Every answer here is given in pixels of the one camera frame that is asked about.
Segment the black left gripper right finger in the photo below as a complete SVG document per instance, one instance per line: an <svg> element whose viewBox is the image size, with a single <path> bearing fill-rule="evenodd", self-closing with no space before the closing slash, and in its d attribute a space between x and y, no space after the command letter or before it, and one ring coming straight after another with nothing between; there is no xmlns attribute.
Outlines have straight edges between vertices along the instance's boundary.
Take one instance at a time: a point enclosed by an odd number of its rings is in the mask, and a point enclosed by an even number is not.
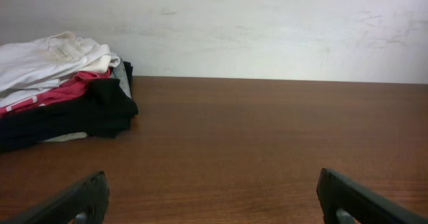
<svg viewBox="0 0 428 224"><path fill-rule="evenodd" d="M332 169L320 171L316 193L325 224L427 224L426 218Z"/></svg>

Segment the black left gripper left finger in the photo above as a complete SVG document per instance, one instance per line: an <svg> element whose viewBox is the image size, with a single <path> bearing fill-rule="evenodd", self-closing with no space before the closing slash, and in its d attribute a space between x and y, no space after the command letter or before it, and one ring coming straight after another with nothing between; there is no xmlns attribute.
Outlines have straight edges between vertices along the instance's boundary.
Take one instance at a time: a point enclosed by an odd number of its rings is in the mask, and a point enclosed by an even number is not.
<svg viewBox="0 0 428 224"><path fill-rule="evenodd" d="M109 196L104 171L97 171L1 224L101 224Z"/></svg>

